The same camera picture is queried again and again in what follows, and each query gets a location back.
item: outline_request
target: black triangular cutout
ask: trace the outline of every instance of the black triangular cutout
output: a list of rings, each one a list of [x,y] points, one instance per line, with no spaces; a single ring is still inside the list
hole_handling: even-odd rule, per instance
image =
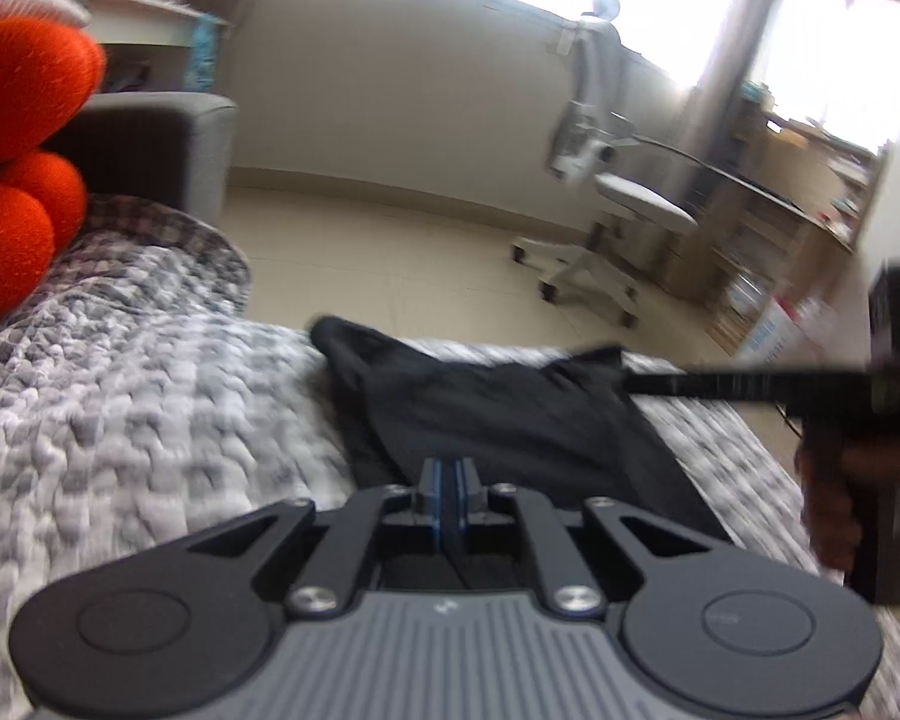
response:
[[[191,552],[215,557],[240,557],[276,522],[277,517],[260,517],[244,525],[217,533],[190,548]]]
[[[709,547],[652,525],[639,517],[622,517],[620,521],[657,557],[679,557],[709,552]]]

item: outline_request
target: baseboard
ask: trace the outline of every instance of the baseboard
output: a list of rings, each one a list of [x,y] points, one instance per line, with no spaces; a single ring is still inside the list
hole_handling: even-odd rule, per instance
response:
[[[521,235],[540,238],[560,244],[581,244],[586,233],[573,227],[566,227],[552,221],[516,214],[502,208],[470,202],[469,200],[430,194],[427,191],[389,187],[354,178],[338,178],[332,175],[293,172],[292,170],[271,170],[267,167],[231,167],[229,185],[274,191],[295,191],[298,194],[316,194],[321,197],[342,197],[343,199],[374,202],[423,211],[442,217],[456,218],[475,224],[486,224],[514,230]]]

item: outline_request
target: bed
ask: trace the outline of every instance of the bed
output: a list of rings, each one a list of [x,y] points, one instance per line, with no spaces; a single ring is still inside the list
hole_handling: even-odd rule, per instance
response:
[[[0,718],[29,708],[7,628],[50,581],[285,497],[354,488],[322,356],[306,333],[247,322],[244,258],[164,206],[94,197],[84,233],[0,326]],[[557,349],[413,341],[447,360],[543,365]],[[631,355],[644,370],[666,362]],[[820,567],[799,488],[730,407],[639,406],[741,546]],[[865,711],[900,716],[900,627]]]

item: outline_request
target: human hand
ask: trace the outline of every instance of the human hand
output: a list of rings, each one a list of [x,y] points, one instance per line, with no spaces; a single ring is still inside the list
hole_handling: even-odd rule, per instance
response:
[[[900,482],[900,440],[858,442],[842,452],[840,469],[821,469],[813,453],[797,450],[797,473],[803,485],[803,523],[814,553],[823,565],[850,571],[863,533],[853,518],[847,481],[865,485]]]

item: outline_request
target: chair seat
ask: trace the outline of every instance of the chair seat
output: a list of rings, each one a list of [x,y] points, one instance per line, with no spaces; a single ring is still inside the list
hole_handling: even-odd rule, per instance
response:
[[[657,194],[642,184],[628,181],[611,172],[601,173],[595,177],[597,191],[613,202],[629,208],[636,215],[653,223],[659,224],[665,230],[674,233],[688,233],[697,223],[686,211],[677,208],[666,197]]]

